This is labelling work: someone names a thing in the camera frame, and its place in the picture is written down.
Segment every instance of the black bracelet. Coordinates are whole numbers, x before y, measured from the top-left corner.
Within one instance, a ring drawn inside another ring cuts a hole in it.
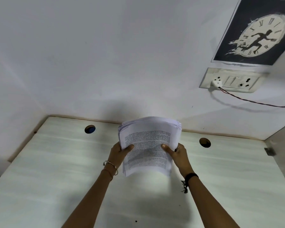
[[[184,190],[182,192],[184,192],[185,194],[188,193],[188,189],[187,189],[187,187],[189,186],[188,182],[189,182],[190,178],[192,178],[194,176],[198,177],[198,175],[196,173],[187,174],[187,176],[185,177],[185,181],[181,181],[183,183],[183,187],[184,187]]]

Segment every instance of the power plug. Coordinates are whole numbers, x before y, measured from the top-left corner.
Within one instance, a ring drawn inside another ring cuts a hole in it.
[[[210,87],[214,87],[214,88],[219,88],[219,87],[222,87],[223,84],[222,84],[222,81],[217,81],[217,80],[212,80],[211,84],[210,84]]]

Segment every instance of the clock face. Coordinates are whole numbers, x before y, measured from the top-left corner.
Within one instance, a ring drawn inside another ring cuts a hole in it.
[[[251,22],[239,39],[229,42],[236,48],[227,54],[255,57],[278,44],[285,34],[285,16],[271,14]]]

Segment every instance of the printed page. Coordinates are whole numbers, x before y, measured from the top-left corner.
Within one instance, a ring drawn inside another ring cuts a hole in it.
[[[126,176],[141,170],[156,170],[169,176],[172,158],[160,147],[167,144],[176,149],[181,130],[168,123],[138,122],[120,132],[122,148],[134,144],[126,156],[123,170]]]

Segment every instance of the switch plate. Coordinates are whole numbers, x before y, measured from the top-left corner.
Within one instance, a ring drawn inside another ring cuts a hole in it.
[[[268,73],[251,71],[208,68],[200,88],[209,89],[211,81],[221,80],[222,87],[227,91],[253,93],[261,86],[268,75]]]

